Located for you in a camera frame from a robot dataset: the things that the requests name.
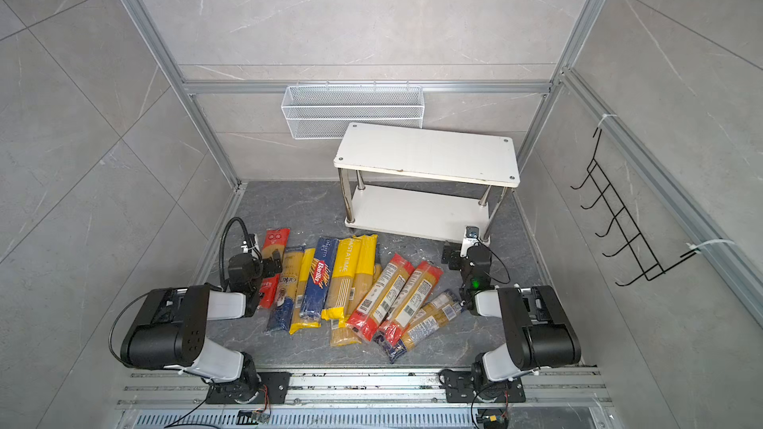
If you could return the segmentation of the blue end spaghetti bag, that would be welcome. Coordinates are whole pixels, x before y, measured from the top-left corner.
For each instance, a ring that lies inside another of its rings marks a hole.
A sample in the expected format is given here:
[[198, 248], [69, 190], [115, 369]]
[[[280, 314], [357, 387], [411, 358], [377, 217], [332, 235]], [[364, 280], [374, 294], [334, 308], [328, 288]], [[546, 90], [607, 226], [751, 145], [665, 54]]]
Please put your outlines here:
[[403, 332], [399, 341], [385, 351], [387, 359], [390, 363], [395, 363], [423, 340], [448, 326], [464, 311], [461, 297], [452, 290], [444, 290], [413, 316], [411, 324]]

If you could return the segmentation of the yellow Pastatime spaghetti bag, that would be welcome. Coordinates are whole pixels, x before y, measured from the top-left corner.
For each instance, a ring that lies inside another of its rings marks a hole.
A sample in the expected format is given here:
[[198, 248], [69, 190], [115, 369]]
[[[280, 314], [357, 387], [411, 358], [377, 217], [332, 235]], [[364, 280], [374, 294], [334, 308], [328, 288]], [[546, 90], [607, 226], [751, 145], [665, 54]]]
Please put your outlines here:
[[329, 294], [322, 319], [345, 320], [362, 249], [361, 238], [346, 238], [339, 243]]

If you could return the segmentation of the red label spaghetti bag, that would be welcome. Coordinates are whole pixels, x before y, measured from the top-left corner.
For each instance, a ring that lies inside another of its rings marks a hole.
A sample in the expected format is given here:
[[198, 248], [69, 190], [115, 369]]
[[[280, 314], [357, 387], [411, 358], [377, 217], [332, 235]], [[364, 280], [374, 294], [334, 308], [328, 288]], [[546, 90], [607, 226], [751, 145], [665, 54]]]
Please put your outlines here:
[[370, 342], [412, 273], [412, 264], [395, 254], [349, 318], [347, 327], [362, 340]]

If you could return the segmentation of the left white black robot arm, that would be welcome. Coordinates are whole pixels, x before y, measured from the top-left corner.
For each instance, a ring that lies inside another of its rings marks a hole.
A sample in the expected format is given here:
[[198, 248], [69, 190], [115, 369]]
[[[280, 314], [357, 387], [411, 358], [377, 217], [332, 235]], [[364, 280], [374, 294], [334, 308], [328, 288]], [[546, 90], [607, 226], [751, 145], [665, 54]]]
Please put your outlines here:
[[231, 218], [219, 242], [220, 284], [158, 288], [135, 298], [128, 305], [141, 306], [118, 350], [108, 336], [109, 353], [129, 369], [194, 375], [209, 386], [208, 401], [214, 404], [264, 396], [266, 383], [254, 358], [210, 340], [207, 326], [270, 308], [288, 236], [287, 228], [269, 230], [259, 245], [241, 218]]

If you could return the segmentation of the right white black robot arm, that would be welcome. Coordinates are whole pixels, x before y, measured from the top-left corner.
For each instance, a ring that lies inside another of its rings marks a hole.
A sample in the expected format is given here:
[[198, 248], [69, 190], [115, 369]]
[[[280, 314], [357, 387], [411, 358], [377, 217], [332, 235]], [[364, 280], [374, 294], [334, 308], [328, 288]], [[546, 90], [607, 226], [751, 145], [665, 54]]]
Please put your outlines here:
[[512, 386], [540, 369], [576, 365], [582, 348], [554, 288], [496, 287], [491, 266], [495, 254], [478, 240], [457, 248], [445, 244], [441, 260], [462, 278], [461, 307], [474, 316], [502, 322], [505, 343], [476, 357], [470, 375], [481, 397], [501, 385]]

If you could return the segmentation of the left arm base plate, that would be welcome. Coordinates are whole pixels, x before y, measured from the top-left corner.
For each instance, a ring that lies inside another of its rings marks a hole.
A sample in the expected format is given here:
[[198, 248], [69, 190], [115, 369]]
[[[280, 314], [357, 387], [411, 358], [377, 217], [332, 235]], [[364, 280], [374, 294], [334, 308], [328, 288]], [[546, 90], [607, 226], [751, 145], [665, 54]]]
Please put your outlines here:
[[208, 404], [283, 404], [291, 373], [267, 371], [254, 379], [243, 375], [230, 383], [212, 383], [205, 402]]

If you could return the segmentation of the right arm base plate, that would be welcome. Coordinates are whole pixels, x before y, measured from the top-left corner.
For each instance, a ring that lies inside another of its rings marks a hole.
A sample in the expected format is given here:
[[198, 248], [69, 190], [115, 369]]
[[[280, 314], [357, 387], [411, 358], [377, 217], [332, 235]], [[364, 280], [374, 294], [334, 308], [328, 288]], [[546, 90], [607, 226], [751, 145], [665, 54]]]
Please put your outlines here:
[[526, 393], [520, 379], [513, 381], [488, 381], [471, 371], [443, 369], [438, 373], [440, 387], [445, 390], [448, 403], [524, 403]]

